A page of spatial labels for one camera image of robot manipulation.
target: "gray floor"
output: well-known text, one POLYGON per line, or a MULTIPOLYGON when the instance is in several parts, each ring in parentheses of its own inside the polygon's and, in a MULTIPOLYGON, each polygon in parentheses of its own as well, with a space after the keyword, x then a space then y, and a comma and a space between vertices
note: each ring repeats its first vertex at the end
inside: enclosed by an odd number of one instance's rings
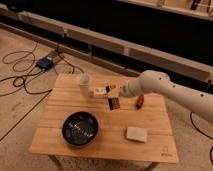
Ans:
MULTIPOLYGON (((31 50, 34 42, 0 29, 0 58, 3 55, 15 50, 31 50)), ((46 55, 50 48, 40 45, 35 54, 37 58, 46 55)), ((101 73, 115 75, 116 73, 104 68, 95 66, 75 57, 66 55, 73 64, 79 65, 88 73, 101 73)), ((59 67, 58 71, 67 72, 68 68, 59 67)), ((14 75, 11 65, 4 65, 0 62, 0 79, 14 75)), ((54 71, 39 77, 30 84, 32 91, 46 90, 51 88, 56 79, 54 71)), ((10 82, 0 84, 0 94, 12 90, 10 82)), ((23 91, 0 97, 0 136, 13 126, 23 114, 29 110, 42 96, 30 96, 23 91)), ((22 171, 22 170, 57 170, 48 157, 32 155, 28 152, 36 125, 43 111, 46 100, 33 110, 2 142, 0 142, 0 170, 22 171)), ((179 164, 160 164, 155 170, 213 170, 209 160, 209 149, 213 143, 197 133, 189 122, 189 111, 166 99, 169 117, 171 120, 177 150, 180 158, 179 164)), ((213 127, 207 122, 196 118, 196 123, 205 132, 213 136, 213 127)), ((84 159, 59 157, 65 170, 139 170, 147 163, 130 161, 113 161, 100 159, 84 159)))

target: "dark wall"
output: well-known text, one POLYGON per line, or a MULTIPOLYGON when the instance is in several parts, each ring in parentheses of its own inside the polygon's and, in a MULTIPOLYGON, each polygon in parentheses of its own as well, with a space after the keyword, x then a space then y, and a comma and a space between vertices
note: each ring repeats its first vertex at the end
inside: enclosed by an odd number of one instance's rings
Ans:
POLYGON ((39 15, 213 66, 213 21, 115 0, 12 1, 39 15))

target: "table leg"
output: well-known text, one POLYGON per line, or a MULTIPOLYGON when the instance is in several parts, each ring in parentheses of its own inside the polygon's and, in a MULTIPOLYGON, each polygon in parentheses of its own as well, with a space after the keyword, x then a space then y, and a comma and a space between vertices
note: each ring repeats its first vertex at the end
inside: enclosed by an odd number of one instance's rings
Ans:
POLYGON ((50 158, 50 160, 52 160, 53 163, 55 163, 55 165, 57 166, 59 171, 63 171, 63 167, 61 165, 61 163, 59 162, 59 160, 56 158, 56 156, 54 155, 48 155, 48 157, 50 158))
POLYGON ((143 169, 143 171, 152 171, 159 163, 152 162, 147 168, 143 169))

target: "bowl rim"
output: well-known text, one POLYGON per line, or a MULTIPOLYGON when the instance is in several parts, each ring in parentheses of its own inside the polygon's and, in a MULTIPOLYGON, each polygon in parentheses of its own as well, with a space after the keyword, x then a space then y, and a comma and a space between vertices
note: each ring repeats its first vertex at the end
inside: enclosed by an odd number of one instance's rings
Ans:
POLYGON ((85 112, 85 111, 79 111, 79 112, 75 112, 75 113, 73 113, 73 114, 71 114, 69 117, 67 117, 67 119, 64 121, 64 123, 63 123, 63 127, 62 127, 62 135, 63 135, 63 138, 66 140, 66 142, 68 143, 68 144, 70 144, 70 145, 72 145, 72 146, 77 146, 77 147, 81 147, 81 146, 85 146, 85 145, 87 145, 87 144, 89 144, 91 141, 93 141, 94 139, 95 139, 95 137, 96 137, 96 135, 97 135, 97 133, 98 133, 98 130, 99 130, 99 125, 98 125, 98 121, 97 121, 97 119, 95 118, 95 116, 94 115, 92 115, 91 113, 89 113, 89 112, 85 112), (94 123, 95 123, 95 125, 94 125, 94 135, 90 138, 90 139, 88 139, 88 141, 86 142, 86 143, 84 143, 84 144, 76 144, 76 143, 73 143, 73 142, 71 142, 70 141, 70 139, 68 139, 67 137, 66 137, 66 127, 67 127, 67 124, 69 124, 69 122, 73 119, 73 117, 75 117, 75 116, 77 116, 77 115, 79 115, 79 117, 81 116, 81 115, 84 115, 84 117, 85 116, 87 116, 88 118, 90 118, 90 119, 92 119, 93 121, 94 121, 94 123))

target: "logo on table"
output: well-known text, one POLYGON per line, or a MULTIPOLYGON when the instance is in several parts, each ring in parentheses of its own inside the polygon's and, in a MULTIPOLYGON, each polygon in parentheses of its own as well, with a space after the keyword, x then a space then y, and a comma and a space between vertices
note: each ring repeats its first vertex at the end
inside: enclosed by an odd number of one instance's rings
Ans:
POLYGON ((169 148, 167 146, 163 146, 161 156, 172 157, 172 154, 169 153, 169 148))

